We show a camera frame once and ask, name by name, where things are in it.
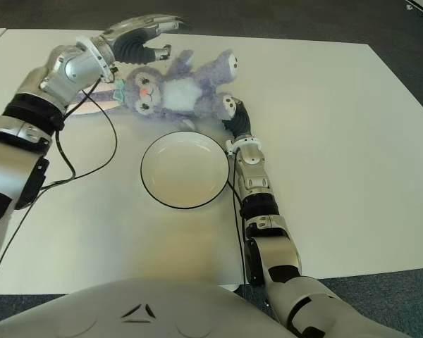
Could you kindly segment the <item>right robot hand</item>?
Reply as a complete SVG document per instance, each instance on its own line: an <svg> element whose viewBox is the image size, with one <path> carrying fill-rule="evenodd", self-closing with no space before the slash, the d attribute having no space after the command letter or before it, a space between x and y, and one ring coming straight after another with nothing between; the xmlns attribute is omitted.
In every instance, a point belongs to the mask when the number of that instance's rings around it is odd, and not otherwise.
<svg viewBox="0 0 423 338"><path fill-rule="evenodd" d="M235 139L251 135L250 117L246 107L241 100L235 101L235 113L230 120L222 120L223 126L228 130Z"/></svg>

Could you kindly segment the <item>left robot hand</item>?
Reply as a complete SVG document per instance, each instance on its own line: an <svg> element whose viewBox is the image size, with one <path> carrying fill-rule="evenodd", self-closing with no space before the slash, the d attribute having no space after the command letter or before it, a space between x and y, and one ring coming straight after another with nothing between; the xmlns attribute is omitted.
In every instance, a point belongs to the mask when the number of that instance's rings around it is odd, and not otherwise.
<svg viewBox="0 0 423 338"><path fill-rule="evenodd" d="M184 18L169 14L142 15L112 25L100 34L114 55L121 63L148 64L168 60L171 46L155 49L145 44L162 33L190 28Z"/></svg>

